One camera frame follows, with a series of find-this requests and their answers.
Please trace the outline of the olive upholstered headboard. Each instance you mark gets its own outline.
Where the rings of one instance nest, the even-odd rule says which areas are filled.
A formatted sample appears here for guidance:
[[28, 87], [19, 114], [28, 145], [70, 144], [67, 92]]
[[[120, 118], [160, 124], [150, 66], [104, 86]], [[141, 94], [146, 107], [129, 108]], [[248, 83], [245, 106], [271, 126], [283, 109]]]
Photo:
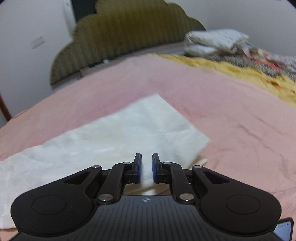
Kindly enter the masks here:
[[78, 21], [72, 41], [56, 55], [50, 85], [122, 54], [180, 42], [205, 27], [182, 7], [166, 1], [97, 1], [96, 13]]

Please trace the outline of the white fleece pants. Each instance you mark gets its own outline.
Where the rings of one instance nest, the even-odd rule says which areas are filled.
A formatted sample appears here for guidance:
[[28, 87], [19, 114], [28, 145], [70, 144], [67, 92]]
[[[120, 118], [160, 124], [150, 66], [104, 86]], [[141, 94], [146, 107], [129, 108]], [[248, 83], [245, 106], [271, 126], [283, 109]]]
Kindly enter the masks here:
[[142, 98], [126, 108], [67, 131], [44, 144], [1, 161], [1, 228], [14, 228], [13, 201], [22, 193], [93, 165], [109, 169], [142, 155], [140, 184], [126, 192], [156, 195], [166, 190], [152, 178], [152, 154], [190, 168], [204, 164], [199, 153], [209, 138], [159, 95]]

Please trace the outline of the yellow blanket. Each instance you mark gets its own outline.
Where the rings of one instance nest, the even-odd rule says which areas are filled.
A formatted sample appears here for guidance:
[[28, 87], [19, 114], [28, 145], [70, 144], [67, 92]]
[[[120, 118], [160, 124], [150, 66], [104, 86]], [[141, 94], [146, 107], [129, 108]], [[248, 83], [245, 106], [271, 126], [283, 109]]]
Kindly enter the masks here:
[[295, 73], [277, 70], [239, 56], [214, 56], [210, 59], [176, 54], [159, 54], [159, 56], [175, 63], [191, 67], [207, 67], [225, 75], [243, 79], [295, 107]]

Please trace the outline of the white patterned pillow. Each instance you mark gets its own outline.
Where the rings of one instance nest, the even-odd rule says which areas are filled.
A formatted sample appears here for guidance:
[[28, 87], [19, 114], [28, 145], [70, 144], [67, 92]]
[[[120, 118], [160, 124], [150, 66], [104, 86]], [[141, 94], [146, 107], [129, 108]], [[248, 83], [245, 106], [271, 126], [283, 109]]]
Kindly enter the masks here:
[[185, 35], [184, 44], [185, 46], [209, 46], [222, 52], [234, 53], [235, 45], [244, 40], [249, 40], [249, 36], [245, 33], [233, 29], [218, 29], [188, 32]]

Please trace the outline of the white double wall socket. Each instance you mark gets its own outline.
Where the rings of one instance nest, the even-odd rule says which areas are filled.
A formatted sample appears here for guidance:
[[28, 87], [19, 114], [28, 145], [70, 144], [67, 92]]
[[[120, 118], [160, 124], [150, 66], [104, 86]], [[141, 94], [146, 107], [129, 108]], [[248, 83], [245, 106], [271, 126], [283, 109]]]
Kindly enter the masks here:
[[39, 36], [31, 42], [31, 49], [36, 49], [37, 47], [44, 44], [45, 42], [46, 41], [44, 36]]

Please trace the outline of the black smartphone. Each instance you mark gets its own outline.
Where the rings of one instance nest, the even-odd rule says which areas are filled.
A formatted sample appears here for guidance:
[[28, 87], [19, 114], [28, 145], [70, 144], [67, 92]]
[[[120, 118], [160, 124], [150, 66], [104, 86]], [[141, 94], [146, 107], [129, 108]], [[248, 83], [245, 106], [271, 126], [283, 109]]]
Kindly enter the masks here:
[[292, 241], [294, 221], [291, 217], [280, 220], [273, 233], [282, 241]]

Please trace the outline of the pink bed sheet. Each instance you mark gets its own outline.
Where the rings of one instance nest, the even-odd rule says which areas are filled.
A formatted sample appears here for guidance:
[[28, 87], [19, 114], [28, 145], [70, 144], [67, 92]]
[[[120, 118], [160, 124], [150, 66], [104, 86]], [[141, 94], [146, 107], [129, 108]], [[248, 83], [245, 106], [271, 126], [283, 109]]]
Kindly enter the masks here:
[[1, 129], [1, 159], [159, 94], [211, 142], [207, 168], [271, 192], [295, 217], [295, 106], [237, 78], [167, 57], [133, 57], [68, 85]]

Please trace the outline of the black white patterned blanket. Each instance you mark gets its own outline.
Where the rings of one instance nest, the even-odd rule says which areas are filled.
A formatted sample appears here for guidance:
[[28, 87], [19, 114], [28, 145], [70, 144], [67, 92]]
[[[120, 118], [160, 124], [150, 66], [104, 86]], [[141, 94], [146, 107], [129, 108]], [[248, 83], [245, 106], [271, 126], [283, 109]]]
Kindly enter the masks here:
[[295, 81], [295, 56], [274, 54], [259, 48], [237, 48], [233, 54], [221, 52], [206, 58], [216, 62], [228, 62], [240, 68], [259, 70], [272, 78], [284, 76]]

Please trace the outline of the dark window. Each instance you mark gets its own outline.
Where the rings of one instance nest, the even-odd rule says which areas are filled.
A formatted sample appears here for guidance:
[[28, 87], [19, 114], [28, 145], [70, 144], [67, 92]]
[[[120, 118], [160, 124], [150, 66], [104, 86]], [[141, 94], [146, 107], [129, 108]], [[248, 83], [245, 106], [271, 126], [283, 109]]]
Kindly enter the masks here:
[[96, 0], [62, 0], [62, 10], [69, 36], [73, 36], [79, 20], [96, 13]]

